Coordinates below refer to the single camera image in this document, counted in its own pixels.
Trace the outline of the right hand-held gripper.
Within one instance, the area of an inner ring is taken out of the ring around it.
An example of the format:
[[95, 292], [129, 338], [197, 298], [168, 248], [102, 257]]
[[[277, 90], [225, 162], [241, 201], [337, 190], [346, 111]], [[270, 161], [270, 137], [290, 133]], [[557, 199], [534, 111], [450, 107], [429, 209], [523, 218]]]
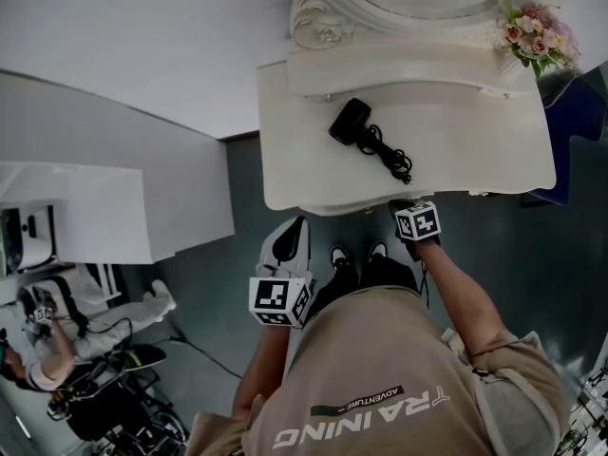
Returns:
[[441, 225], [432, 201], [413, 203], [403, 199], [393, 199], [389, 202], [389, 211], [395, 221], [395, 235], [406, 246], [413, 261], [419, 261], [416, 244], [432, 241], [441, 244]]

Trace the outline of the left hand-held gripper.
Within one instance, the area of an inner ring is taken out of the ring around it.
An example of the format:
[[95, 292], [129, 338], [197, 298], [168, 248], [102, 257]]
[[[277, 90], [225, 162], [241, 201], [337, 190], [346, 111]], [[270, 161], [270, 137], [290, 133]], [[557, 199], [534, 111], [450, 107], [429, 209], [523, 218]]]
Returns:
[[279, 225], [263, 241], [249, 280], [249, 312], [262, 325], [301, 329], [314, 299], [310, 228], [303, 216]]

